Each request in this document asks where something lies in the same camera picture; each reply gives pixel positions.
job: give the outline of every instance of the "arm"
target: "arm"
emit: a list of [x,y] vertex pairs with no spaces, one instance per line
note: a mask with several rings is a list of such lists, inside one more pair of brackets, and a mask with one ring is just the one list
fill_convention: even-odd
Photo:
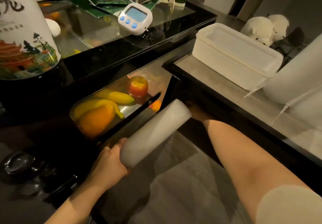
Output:
[[212,120],[195,105],[189,109],[193,118],[204,124],[215,152],[253,223],[256,223],[258,204],[270,190],[282,185],[308,188],[284,165],[235,128]]
[[96,201],[118,183],[128,171],[119,153],[126,139],[99,154],[85,182],[58,208],[45,224],[81,224],[86,221]]

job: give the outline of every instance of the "white egg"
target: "white egg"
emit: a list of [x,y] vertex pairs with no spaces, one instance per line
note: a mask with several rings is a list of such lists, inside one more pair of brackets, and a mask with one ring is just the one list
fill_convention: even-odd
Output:
[[54,37],[59,36],[59,34],[61,33],[61,28],[60,28],[59,24],[57,24],[56,21],[49,19],[49,18],[46,19],[46,22],[50,28],[51,34]]

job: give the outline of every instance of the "white sleeve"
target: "white sleeve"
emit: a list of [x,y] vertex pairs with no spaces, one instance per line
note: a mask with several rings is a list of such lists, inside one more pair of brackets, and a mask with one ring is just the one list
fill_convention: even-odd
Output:
[[305,187],[285,185],[275,188],[257,207],[256,224],[318,223],[322,223],[322,198]]

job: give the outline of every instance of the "white cylinder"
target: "white cylinder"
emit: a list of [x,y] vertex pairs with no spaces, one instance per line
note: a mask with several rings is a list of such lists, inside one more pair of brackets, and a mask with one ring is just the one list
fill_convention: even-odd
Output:
[[314,128],[322,126],[322,88],[291,106],[291,114]]
[[0,0],[0,79],[25,79],[61,58],[36,0]]
[[286,104],[322,84],[322,34],[267,80],[266,95]]
[[120,153],[122,164],[137,165],[190,118],[183,102],[174,100],[125,142]]

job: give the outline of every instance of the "mango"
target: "mango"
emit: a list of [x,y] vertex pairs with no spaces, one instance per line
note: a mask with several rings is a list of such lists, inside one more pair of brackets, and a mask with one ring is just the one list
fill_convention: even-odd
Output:
[[74,110],[74,115],[76,116],[77,119],[79,119],[84,113],[86,113],[87,111],[94,109],[94,108],[99,108],[103,105],[106,104],[112,104],[113,107],[115,108],[115,112],[116,114],[123,119],[124,115],[121,113],[121,111],[119,110],[119,107],[116,103],[110,101],[110,100],[106,100],[106,99],[94,99],[94,100],[88,100],[85,101],[81,104],[79,104],[77,106],[77,108],[75,108]]
[[109,89],[105,89],[101,91],[100,93],[96,94],[95,97],[100,99],[107,99],[107,100],[113,101],[114,103],[121,103],[121,104],[134,102],[134,98],[131,97],[130,95],[122,92],[111,91]]
[[86,112],[78,124],[86,137],[94,139],[112,122],[114,116],[115,108],[109,103]]

